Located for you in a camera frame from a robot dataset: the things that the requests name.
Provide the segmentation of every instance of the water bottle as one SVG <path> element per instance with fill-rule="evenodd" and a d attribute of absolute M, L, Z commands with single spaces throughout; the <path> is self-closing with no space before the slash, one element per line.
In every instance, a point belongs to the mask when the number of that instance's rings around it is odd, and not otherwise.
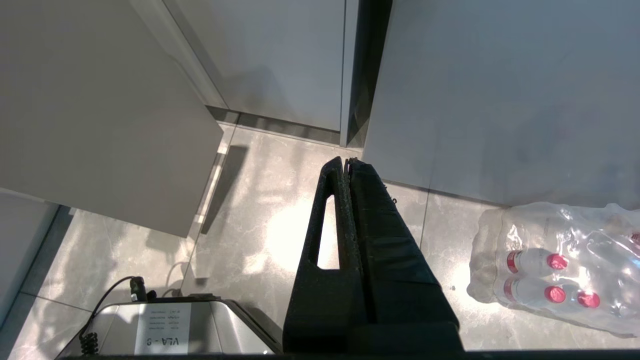
<path fill-rule="evenodd" d="M 575 314 L 584 312 L 586 316 L 600 306 L 600 296 L 591 290 L 581 289 L 577 283 L 565 283 L 561 285 L 565 300 L 562 304 L 551 308 L 556 314 Z"/>
<path fill-rule="evenodd" d="M 498 278 L 493 292 L 496 296 L 513 304 L 520 304 L 534 309 L 554 307 L 564 302 L 566 294 L 560 286 L 554 286 L 535 277 Z"/>
<path fill-rule="evenodd" d="M 596 266 L 617 268 L 622 277 L 640 282 L 640 256 L 633 243 L 618 243 L 605 234 L 593 233 L 586 250 Z"/>
<path fill-rule="evenodd" d="M 541 248 L 512 251 L 502 261 L 511 274 L 545 277 L 567 267 L 567 258 Z"/>

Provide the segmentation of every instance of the floor tile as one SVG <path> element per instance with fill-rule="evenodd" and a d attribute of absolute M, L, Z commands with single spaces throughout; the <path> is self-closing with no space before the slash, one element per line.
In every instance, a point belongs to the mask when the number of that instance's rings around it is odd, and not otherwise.
<path fill-rule="evenodd" d="M 53 359 L 89 315 L 85 310 L 20 293 L 0 331 L 0 359 Z"/>
<path fill-rule="evenodd" d="M 422 235 L 422 253 L 460 321 L 467 350 L 515 348 L 627 348 L 640 339 L 621 339 L 608 332 L 482 303 L 467 293 L 470 258 L 478 221 L 495 209 L 439 193 L 430 193 Z"/>
<path fill-rule="evenodd" d="M 204 221 L 204 215 L 207 213 L 207 207 L 211 201 L 211 195 L 218 183 L 218 178 L 220 177 L 220 170 L 222 170 L 222 165 L 225 162 L 225 158 L 227 157 L 227 151 L 229 148 L 229 142 L 233 137 L 234 130 L 236 127 L 234 125 L 227 124 L 218 124 L 220 128 L 222 128 L 222 140 L 220 140 L 220 146 L 218 147 L 218 155 L 214 161 L 213 168 L 211 169 L 211 175 L 209 176 L 209 181 L 207 182 L 207 186 L 205 187 L 204 196 L 200 201 L 200 205 L 198 206 L 198 212 L 196 214 L 195 221 L 198 223 L 202 223 Z"/>
<path fill-rule="evenodd" d="M 281 327 L 320 169 L 359 155 L 237 128 L 182 292 L 239 301 Z"/>
<path fill-rule="evenodd" d="M 189 236 L 179 238 L 77 210 L 68 229 L 59 231 L 61 241 L 46 237 L 22 290 L 93 310 L 114 282 L 139 275 L 144 277 L 147 290 L 162 295 L 180 288 L 199 230 L 200 224 L 194 222 Z M 126 282 L 112 291 L 104 304 L 128 301 Z"/>

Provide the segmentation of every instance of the paper label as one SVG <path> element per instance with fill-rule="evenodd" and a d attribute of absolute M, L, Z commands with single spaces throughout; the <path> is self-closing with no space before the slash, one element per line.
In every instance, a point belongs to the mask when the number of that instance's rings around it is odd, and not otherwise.
<path fill-rule="evenodd" d="M 187 354 L 191 303 L 141 304 L 135 355 Z"/>

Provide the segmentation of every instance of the plastic wrap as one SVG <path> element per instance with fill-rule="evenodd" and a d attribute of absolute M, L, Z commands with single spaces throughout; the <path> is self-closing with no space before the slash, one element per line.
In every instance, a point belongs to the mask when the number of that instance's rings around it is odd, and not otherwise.
<path fill-rule="evenodd" d="M 640 212 L 547 202 L 487 211 L 470 267 L 479 301 L 640 335 Z"/>

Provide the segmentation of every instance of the red bottle cap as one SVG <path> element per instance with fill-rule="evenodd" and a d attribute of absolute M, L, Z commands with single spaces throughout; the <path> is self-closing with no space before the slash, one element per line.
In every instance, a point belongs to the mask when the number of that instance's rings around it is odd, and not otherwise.
<path fill-rule="evenodd" d="M 551 302 L 560 304 L 565 300 L 566 294 L 560 286 L 547 286 L 545 289 L 545 297 Z"/>
<path fill-rule="evenodd" d="M 580 291 L 578 292 L 578 304 L 584 307 L 598 307 L 600 306 L 600 297 L 593 292 Z"/>
<path fill-rule="evenodd" d="M 566 268 L 567 264 L 568 261 L 566 258 L 560 254 L 551 254 L 547 256 L 547 265 L 552 269 L 562 270 Z"/>

